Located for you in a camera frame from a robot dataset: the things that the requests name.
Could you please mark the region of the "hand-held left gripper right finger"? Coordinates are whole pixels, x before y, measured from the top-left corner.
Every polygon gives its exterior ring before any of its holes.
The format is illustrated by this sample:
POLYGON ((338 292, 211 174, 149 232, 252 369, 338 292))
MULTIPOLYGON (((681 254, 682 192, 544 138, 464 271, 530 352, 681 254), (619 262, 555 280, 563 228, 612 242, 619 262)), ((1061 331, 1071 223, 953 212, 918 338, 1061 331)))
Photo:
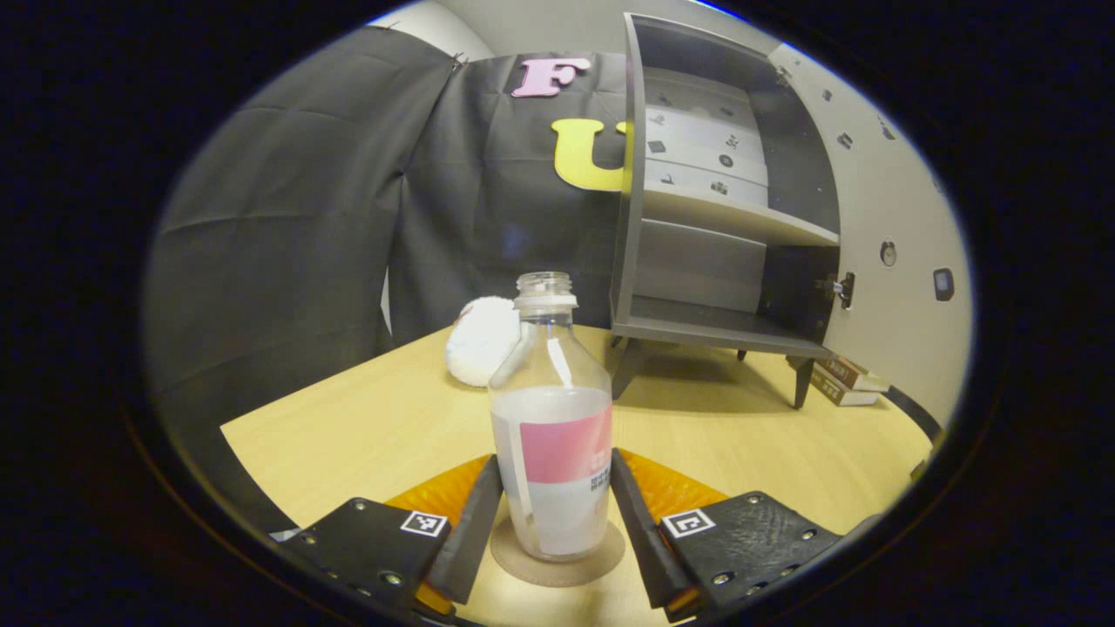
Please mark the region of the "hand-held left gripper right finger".
POLYGON ((613 448, 610 482, 644 592, 670 623, 752 602, 843 539, 758 489, 725 495, 629 448, 613 448))

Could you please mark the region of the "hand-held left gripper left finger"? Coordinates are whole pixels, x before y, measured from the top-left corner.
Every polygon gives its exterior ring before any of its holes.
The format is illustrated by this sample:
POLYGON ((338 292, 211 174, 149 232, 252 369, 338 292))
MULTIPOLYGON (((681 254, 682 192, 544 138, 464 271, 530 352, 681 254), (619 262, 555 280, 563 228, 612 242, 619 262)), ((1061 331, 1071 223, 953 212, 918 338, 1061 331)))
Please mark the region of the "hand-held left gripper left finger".
POLYGON ((502 495, 497 457, 486 454, 387 502, 351 496, 283 547, 359 599, 453 615, 469 601, 502 495))

